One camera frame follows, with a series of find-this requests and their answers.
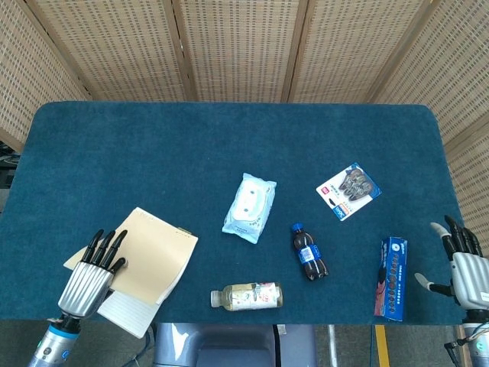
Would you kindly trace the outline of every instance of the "product box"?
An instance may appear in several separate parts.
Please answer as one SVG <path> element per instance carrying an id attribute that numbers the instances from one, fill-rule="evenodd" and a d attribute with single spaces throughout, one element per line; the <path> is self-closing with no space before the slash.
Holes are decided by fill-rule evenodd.
<path id="1" fill-rule="evenodd" d="M 382 191 L 358 163 L 353 163 L 316 188 L 339 220 L 345 220 Z"/>
<path id="2" fill-rule="evenodd" d="M 381 266 L 375 291 L 375 316 L 403 320 L 406 260 L 407 240 L 389 237 L 382 241 Z"/>

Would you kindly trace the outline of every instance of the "notebook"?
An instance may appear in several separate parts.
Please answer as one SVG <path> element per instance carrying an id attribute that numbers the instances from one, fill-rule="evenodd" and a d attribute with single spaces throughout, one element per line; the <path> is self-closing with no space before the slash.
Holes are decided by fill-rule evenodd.
<path id="1" fill-rule="evenodd" d="M 114 259 L 128 266 L 114 278 L 114 291 L 97 311 L 132 335 L 142 338 L 161 304 L 182 277 L 198 238 L 136 208 L 116 229 L 128 234 Z M 82 248 L 64 266 L 75 267 Z"/>

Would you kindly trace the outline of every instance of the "robot finger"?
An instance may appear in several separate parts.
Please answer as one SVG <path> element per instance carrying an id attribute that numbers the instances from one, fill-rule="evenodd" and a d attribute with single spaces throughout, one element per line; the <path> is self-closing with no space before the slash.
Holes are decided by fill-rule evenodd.
<path id="1" fill-rule="evenodd" d="M 428 281 L 425 276 L 421 273 L 415 273 L 414 277 L 421 284 L 423 288 L 426 288 L 428 291 L 443 294 L 446 297 L 453 297 L 452 288 L 449 285 L 437 284 L 432 281 Z"/>
<path id="2" fill-rule="evenodd" d="M 453 242 L 455 243 L 457 249 L 460 252 L 470 252 L 462 236 L 462 227 L 460 227 L 457 222 L 450 216 L 445 216 L 445 221 L 450 227 Z"/>
<path id="3" fill-rule="evenodd" d="M 110 242 L 112 237 L 114 237 L 114 235 L 115 235 L 115 231 L 110 231 L 108 233 L 108 235 L 102 241 L 102 244 L 99 246 L 99 249 L 97 250 L 97 252 L 93 255 L 93 259 L 90 262 L 90 264 L 93 264 L 96 266 L 100 265 L 100 262 L 102 261 L 102 258 L 104 257 L 104 254 L 105 254 L 105 250 L 107 249 L 108 243 Z"/>
<path id="4" fill-rule="evenodd" d="M 468 248 L 468 252 L 473 255 L 478 255 L 478 253 L 475 251 L 474 246 L 472 245 L 472 242 L 468 236 L 468 232 L 466 228 L 461 229 L 461 237 L 464 239 L 464 243 Z"/>
<path id="5" fill-rule="evenodd" d="M 93 253 L 95 252 L 95 247 L 97 247 L 97 244 L 99 243 L 103 233 L 104 230 L 99 229 L 99 231 L 93 236 L 92 241 L 90 241 L 89 245 L 86 246 L 85 253 L 82 257 L 83 262 L 90 262 L 90 260 L 92 260 Z"/>
<path id="6" fill-rule="evenodd" d="M 445 249 L 446 255 L 449 257 L 449 261 L 453 260 L 453 254 L 460 252 L 460 248 L 455 245 L 454 241 L 452 240 L 452 235 L 444 226 L 438 223 L 432 222 L 430 225 L 442 239 L 443 248 Z"/>
<path id="7" fill-rule="evenodd" d="M 463 233 L 468 237 L 468 242 L 471 244 L 473 249 L 472 254 L 479 255 L 483 258 L 484 256 L 482 255 L 481 244 L 479 243 L 477 236 L 467 228 L 463 229 Z"/>
<path id="8" fill-rule="evenodd" d="M 126 267 L 127 263 L 128 262 L 126 261 L 125 258 L 120 258 L 113 264 L 113 266 L 109 269 L 109 271 L 115 275 L 120 268 L 122 268 L 123 266 Z"/>
<path id="9" fill-rule="evenodd" d="M 112 260 L 114 260 L 115 254 L 117 254 L 117 251 L 119 250 L 119 247 L 121 246 L 122 240 L 124 239 L 125 235 L 127 235 L 127 234 L 128 234 L 128 231 L 123 230 L 115 238 L 115 241 L 112 243 L 112 246 L 107 251 L 107 254 L 105 255 L 104 259 L 102 260 L 102 263 L 100 264 L 100 268 L 105 269 L 105 270 L 108 269 L 108 267 L 112 263 Z"/>

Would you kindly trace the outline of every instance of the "white package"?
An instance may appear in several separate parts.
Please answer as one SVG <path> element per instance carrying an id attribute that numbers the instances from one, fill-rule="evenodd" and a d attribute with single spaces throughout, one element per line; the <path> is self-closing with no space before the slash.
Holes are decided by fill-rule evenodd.
<path id="1" fill-rule="evenodd" d="M 274 202 L 276 185 L 276 182 L 243 174 L 243 181 L 225 217 L 222 231 L 257 243 Z"/>

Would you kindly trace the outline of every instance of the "beverage bottle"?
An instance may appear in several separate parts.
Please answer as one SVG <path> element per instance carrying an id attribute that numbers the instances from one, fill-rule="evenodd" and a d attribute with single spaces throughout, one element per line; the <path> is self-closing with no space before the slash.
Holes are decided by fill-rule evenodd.
<path id="1" fill-rule="evenodd" d="M 292 225 L 293 246 L 297 250 L 299 260 L 302 263 L 306 275 L 310 281 L 328 275 L 328 269 L 321 259 L 318 246 L 314 244 L 313 237 L 304 232 L 302 223 Z"/>
<path id="2" fill-rule="evenodd" d="M 258 310 L 282 305 L 280 283 L 234 284 L 222 291 L 211 292 L 211 306 L 223 306 L 228 311 Z"/>

